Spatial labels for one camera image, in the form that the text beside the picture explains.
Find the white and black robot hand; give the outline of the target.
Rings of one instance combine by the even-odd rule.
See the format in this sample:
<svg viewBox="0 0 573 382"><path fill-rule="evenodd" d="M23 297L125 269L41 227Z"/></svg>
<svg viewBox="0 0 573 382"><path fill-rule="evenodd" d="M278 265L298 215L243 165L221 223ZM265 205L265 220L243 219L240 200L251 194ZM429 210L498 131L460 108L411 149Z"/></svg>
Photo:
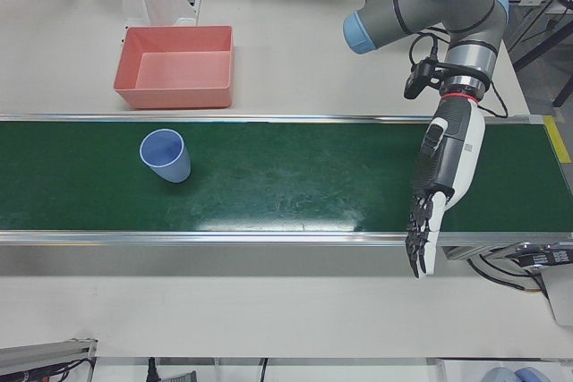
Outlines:
<svg viewBox="0 0 573 382"><path fill-rule="evenodd" d="M485 124L474 98L440 99L415 162L406 254L415 277L434 273L442 218L467 193L483 143Z"/></svg>

